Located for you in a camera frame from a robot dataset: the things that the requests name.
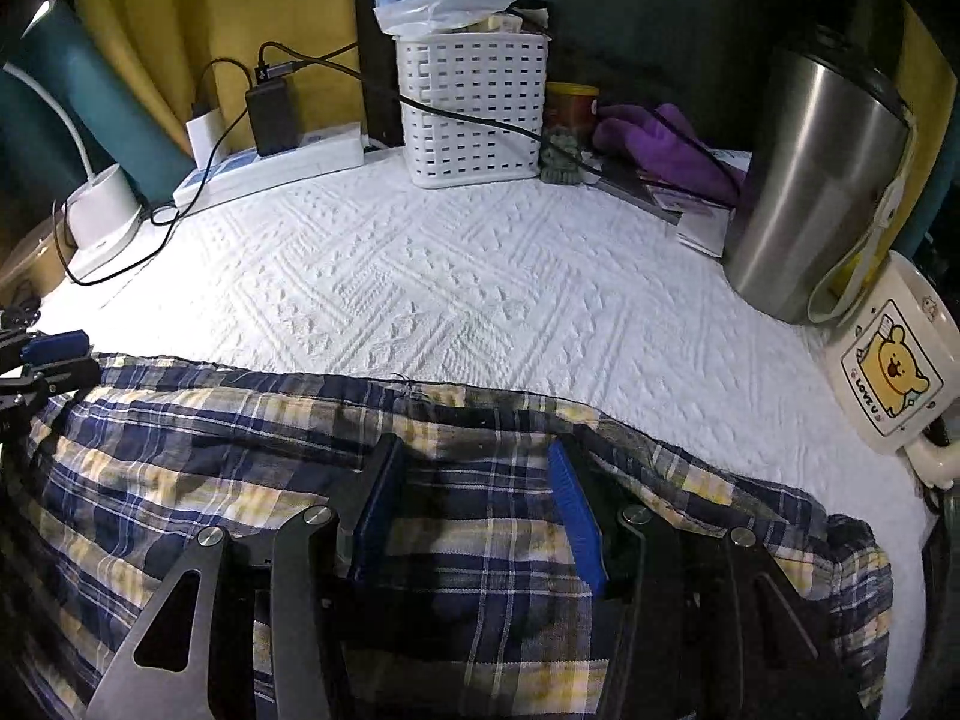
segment silver bolt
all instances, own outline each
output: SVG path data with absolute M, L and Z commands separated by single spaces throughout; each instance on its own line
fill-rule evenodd
M 730 531 L 730 541 L 738 547 L 752 547 L 757 543 L 757 537 L 748 528 L 734 528 Z
M 200 541 L 202 547 L 212 547 L 214 544 L 219 544 L 223 539 L 224 529 L 218 528 L 216 525 L 210 525 L 197 533 L 197 541 Z
M 323 525 L 333 519 L 333 509 L 328 506 L 311 506 L 304 512 L 307 525 Z
M 631 504 L 623 509 L 620 516 L 629 525 L 646 525 L 654 518 L 654 512 L 640 504 Z

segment textured white fabric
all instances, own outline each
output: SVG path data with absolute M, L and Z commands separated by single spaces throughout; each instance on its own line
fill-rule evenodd
M 123 260 L 151 250 L 144 225 Z M 136 274 L 60 286 L 40 329 L 254 370 L 465 382 L 584 401 L 870 523 L 893 564 L 884 717 L 920 654 L 913 478 L 848 427 L 819 336 L 750 308 L 672 228 L 587 187 L 416 189 L 397 153 L 186 220 Z

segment purple cloth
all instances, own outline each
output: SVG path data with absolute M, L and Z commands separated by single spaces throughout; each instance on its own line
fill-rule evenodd
M 656 108 L 656 112 L 688 138 L 704 146 L 676 105 L 666 103 Z M 646 108 L 610 105 L 600 108 L 597 117 L 601 119 L 593 131 L 593 147 L 597 151 L 628 157 L 637 167 L 664 181 L 726 205 L 737 204 L 744 172 L 727 166 L 736 182 L 735 188 L 720 167 L 655 119 Z

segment yellow lid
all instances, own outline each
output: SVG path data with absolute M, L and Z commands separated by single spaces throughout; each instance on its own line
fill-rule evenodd
M 547 81 L 546 91 L 557 95 L 574 95 L 578 98 L 595 98 L 600 90 L 595 86 L 584 86 L 582 83 L 563 83 L 562 81 Z

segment black lid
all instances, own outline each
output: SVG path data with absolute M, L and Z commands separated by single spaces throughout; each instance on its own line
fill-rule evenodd
M 874 67 L 865 50 L 848 41 L 844 35 L 817 25 L 791 39 L 784 47 L 855 83 L 901 122 L 904 121 L 904 101 L 893 81 Z

